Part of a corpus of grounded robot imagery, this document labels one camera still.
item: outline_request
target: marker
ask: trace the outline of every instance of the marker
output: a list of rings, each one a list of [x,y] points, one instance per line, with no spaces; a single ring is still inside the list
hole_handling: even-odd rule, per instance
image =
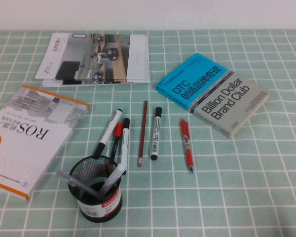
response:
[[[192,159],[191,146],[189,145],[189,142],[188,142],[189,141],[188,123],[184,119],[181,120],[181,128],[182,128],[182,135],[185,143],[184,146],[185,146],[186,161],[187,161],[188,169],[192,174],[194,171],[194,164]]]
[[[89,193],[90,195],[96,197],[97,199],[101,199],[101,194],[99,194],[97,191],[90,188],[89,186],[86,186],[84,183],[80,182],[79,180],[77,180],[73,176],[65,173],[61,169],[56,171],[56,175],[59,178],[63,178],[64,180],[66,180],[71,186],[78,186],[79,188],[81,188],[85,192]]]
[[[138,167],[142,167],[144,139],[145,139],[145,128],[146,128],[146,117],[147,117],[147,105],[148,105],[148,101],[145,100],[144,114],[143,114],[143,124],[142,124],[142,137],[141,137],[141,140],[140,140],[140,151],[139,151],[139,157],[138,157]]]
[[[152,160],[157,160],[159,150],[159,133],[160,133],[160,122],[161,122],[162,108],[156,108],[156,114],[154,117],[153,136],[151,145],[151,156]]]
[[[117,180],[122,176],[125,172],[126,166],[123,164],[118,164],[115,170],[110,174],[108,179],[105,181],[104,185],[100,189],[100,193],[104,196],[113,185],[117,182]]]
[[[117,150],[117,147],[118,147],[118,142],[122,136],[122,133],[123,133],[123,123],[122,122],[119,122],[116,127],[115,127],[115,130],[114,130],[114,143],[113,143],[113,146],[112,146],[112,151],[111,151],[111,155],[110,155],[110,158],[112,160],[114,160],[115,158],[115,155],[116,155],[116,150]]]
[[[123,139],[122,139],[122,156],[120,159],[120,163],[125,166],[124,173],[126,174],[127,169],[127,160],[128,160],[128,145],[129,145],[129,124],[130,119],[124,118],[123,120]]]
[[[121,109],[118,109],[118,110],[115,111],[115,115],[112,118],[112,120],[110,121],[109,126],[105,130],[102,139],[100,140],[97,148],[95,149],[95,151],[93,153],[93,156],[99,156],[102,153],[102,151],[104,150],[105,145],[109,141],[110,136],[111,136],[116,124],[118,123],[119,118],[120,118],[121,115],[122,115],[122,110]]]

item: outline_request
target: whiteboard marker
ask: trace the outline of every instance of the whiteboard marker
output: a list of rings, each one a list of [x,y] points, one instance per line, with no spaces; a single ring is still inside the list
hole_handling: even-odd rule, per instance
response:
[[[100,189],[100,193],[104,196],[110,189],[113,187],[113,185],[117,182],[117,180],[122,176],[122,174],[125,172],[126,166],[123,164],[118,164],[118,166],[115,168],[115,170],[110,174],[108,179],[105,181],[104,185]]]
[[[157,107],[156,114],[154,117],[153,136],[152,136],[152,143],[151,143],[150,158],[152,160],[156,160],[158,158],[161,113],[162,113],[162,108]]]
[[[120,159],[120,163],[125,166],[127,170],[127,162],[128,162],[128,145],[129,145],[129,125],[130,119],[124,118],[123,119],[123,138],[122,138],[122,155]]]
[[[114,117],[112,118],[112,120],[109,123],[109,126],[107,127],[106,131],[104,132],[102,139],[100,140],[97,148],[95,149],[93,156],[99,156],[102,153],[102,151],[104,150],[105,145],[109,141],[110,136],[111,136],[116,124],[118,123],[121,115],[122,115],[122,110],[117,109],[115,111]]]

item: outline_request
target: pen holder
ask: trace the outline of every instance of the pen holder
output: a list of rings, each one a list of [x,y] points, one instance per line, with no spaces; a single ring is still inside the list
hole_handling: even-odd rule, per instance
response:
[[[111,174],[112,169],[109,164],[113,165],[113,169],[117,167],[117,163],[106,156],[86,157],[74,165],[70,175],[99,191]],[[120,181],[121,178],[100,200],[77,186],[68,185],[68,187],[71,194],[77,199],[82,215],[89,221],[101,223],[114,218],[122,207],[123,198],[119,188]]]

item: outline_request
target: green grid tablecloth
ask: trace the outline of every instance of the green grid tablecloth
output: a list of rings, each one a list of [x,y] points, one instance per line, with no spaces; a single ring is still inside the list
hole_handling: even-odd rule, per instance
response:
[[[90,103],[90,110],[28,202],[0,191],[0,237],[296,237],[296,30],[133,33],[149,35],[152,82],[50,89]],[[34,76],[50,36],[0,32],[0,108],[22,84],[40,87]],[[232,139],[155,90],[195,52],[272,92]],[[148,122],[143,167],[138,168],[144,100],[149,101]],[[163,108],[160,152],[151,162],[157,106]],[[69,171],[92,153],[117,108],[131,119],[129,172],[121,183],[124,202],[113,220],[95,224],[80,214],[55,171]],[[181,118],[191,129],[194,174],[185,165]]]

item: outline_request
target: red ballpoint pen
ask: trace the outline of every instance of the red ballpoint pen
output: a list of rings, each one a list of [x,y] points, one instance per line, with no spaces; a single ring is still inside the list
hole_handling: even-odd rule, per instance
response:
[[[194,164],[192,159],[191,147],[188,142],[189,141],[188,123],[184,119],[181,120],[181,128],[182,128],[182,134],[183,134],[184,143],[185,143],[186,161],[187,161],[188,168],[192,174],[194,171]]]

